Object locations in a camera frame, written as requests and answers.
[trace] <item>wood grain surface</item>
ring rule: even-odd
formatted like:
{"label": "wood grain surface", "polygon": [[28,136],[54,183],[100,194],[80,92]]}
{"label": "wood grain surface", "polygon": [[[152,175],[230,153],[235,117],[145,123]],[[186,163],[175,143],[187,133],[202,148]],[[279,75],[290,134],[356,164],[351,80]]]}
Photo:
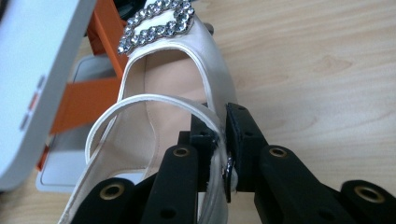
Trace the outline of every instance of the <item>wood grain surface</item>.
{"label": "wood grain surface", "polygon": [[[270,144],[293,150],[334,189],[364,179],[396,195],[395,1],[194,6]],[[57,222],[69,195],[38,192],[35,175],[0,196],[0,223]],[[229,223],[260,223],[252,194],[233,196]]]}

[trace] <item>orange bracket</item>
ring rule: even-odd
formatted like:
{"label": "orange bracket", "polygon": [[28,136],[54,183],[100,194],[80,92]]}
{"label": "orange bracket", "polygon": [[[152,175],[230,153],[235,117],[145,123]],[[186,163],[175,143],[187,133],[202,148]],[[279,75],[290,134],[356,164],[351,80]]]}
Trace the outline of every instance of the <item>orange bracket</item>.
{"label": "orange bracket", "polygon": [[117,77],[67,84],[50,133],[94,122],[116,103],[127,63],[127,57],[117,53],[124,24],[112,0],[97,1],[87,30],[88,38],[95,55],[107,54]]}

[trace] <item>white device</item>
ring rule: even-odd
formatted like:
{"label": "white device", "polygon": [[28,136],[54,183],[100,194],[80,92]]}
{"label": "white device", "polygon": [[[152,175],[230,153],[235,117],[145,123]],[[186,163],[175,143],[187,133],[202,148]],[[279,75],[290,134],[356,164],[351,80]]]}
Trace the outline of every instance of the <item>white device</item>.
{"label": "white device", "polygon": [[0,21],[0,191],[40,158],[94,0],[9,1]]}

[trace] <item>rhinestone buckle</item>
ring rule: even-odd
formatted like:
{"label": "rhinestone buckle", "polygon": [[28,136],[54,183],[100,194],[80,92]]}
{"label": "rhinestone buckle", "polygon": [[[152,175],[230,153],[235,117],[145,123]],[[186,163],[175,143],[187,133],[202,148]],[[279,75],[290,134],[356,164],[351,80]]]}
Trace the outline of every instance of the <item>rhinestone buckle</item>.
{"label": "rhinestone buckle", "polygon": [[[174,21],[151,26],[147,30],[141,30],[140,34],[135,33],[134,28],[142,21],[161,15],[167,10],[174,10]],[[186,34],[192,26],[194,12],[190,0],[157,0],[149,4],[128,19],[117,48],[118,54],[130,54],[134,49],[153,43],[160,38]]]}

